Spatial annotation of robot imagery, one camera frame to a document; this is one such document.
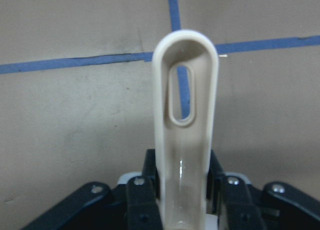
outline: white plastic handle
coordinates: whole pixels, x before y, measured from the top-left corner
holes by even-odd
[[[211,41],[192,30],[168,34],[152,58],[159,209],[165,230],[204,230],[213,134],[218,55]],[[174,115],[177,66],[188,70],[190,113]]]

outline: oval hole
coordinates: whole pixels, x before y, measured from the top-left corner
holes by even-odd
[[[177,121],[183,121],[190,115],[190,70],[179,65],[171,74],[172,113]]]

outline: beige surface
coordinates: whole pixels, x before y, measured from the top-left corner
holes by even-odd
[[[179,0],[216,44],[320,35],[320,0]],[[152,51],[168,0],[0,0],[0,64]],[[213,147],[225,170],[320,199],[320,46],[220,58]],[[151,64],[0,75],[0,229],[82,184],[114,187],[154,147]]]

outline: silver screw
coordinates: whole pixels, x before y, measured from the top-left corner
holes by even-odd
[[[232,185],[238,185],[239,184],[239,179],[236,178],[235,176],[230,176],[228,177],[228,183]]]
[[[92,189],[91,189],[91,192],[93,194],[98,194],[100,193],[104,188],[102,186],[96,186],[96,185],[93,185],[92,186]]]
[[[145,180],[141,177],[136,177],[134,179],[134,185],[143,185],[145,184]]]
[[[285,192],[284,186],[280,184],[273,184],[271,188],[272,188],[272,191],[274,191],[275,193],[283,194]]]

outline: bolt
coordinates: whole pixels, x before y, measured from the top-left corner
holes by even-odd
[[[272,191],[274,191],[275,193],[283,194],[285,192],[284,186],[280,184],[273,184],[271,188],[272,188]]]
[[[228,183],[232,185],[238,185],[239,184],[239,179],[235,176],[230,176],[228,177]]]
[[[145,180],[141,177],[136,177],[134,179],[134,185],[143,185],[145,184]]]
[[[93,185],[92,186],[92,189],[91,189],[91,192],[93,194],[98,194],[100,193],[104,188],[102,186],[96,186],[96,185]]]

